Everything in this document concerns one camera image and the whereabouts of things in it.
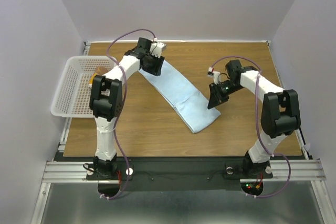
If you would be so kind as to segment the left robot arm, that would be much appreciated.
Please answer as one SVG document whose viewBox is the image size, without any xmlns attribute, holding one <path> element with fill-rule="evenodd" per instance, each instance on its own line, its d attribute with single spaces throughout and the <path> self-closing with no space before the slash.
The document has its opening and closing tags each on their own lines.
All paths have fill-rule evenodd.
<svg viewBox="0 0 336 224">
<path fill-rule="evenodd" d="M 137 45 L 128 50 L 115 67 L 102 75 L 94 76 L 91 85 L 89 107 L 97 129 L 97 149 L 93 165 L 87 167 L 88 175 L 100 179 L 113 179 L 117 172 L 115 148 L 116 122 L 124 106 L 127 80 L 139 70 L 159 76 L 164 61 L 166 44 L 156 38 L 139 38 Z"/>
</svg>

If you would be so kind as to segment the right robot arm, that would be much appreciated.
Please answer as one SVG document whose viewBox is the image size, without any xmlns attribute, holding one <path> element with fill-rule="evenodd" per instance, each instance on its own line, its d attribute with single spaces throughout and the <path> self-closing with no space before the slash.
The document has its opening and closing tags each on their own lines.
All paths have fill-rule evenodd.
<svg viewBox="0 0 336 224">
<path fill-rule="evenodd" d="M 271 157 L 275 156 L 278 145 L 301 125 L 299 98 L 295 90 L 285 90 L 262 76 L 261 68 L 255 62 L 242 66 L 242 57 L 228 57 L 224 75 L 208 68 L 207 74 L 213 79 L 209 85 L 208 109 L 228 101 L 229 96 L 243 88 L 255 96 L 255 125 L 257 140 L 246 152 L 239 171 L 248 177 L 264 172 Z"/>
</svg>

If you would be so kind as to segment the light blue towel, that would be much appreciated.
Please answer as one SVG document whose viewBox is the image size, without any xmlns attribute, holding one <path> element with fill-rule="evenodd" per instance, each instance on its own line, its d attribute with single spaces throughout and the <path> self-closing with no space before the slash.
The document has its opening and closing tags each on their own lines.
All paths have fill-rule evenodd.
<svg viewBox="0 0 336 224">
<path fill-rule="evenodd" d="M 167 61 L 163 62 L 160 76 L 144 70 L 139 73 L 155 87 L 193 134 L 210 126 L 221 115 L 215 108 L 208 109 L 208 100 L 200 90 Z"/>
</svg>

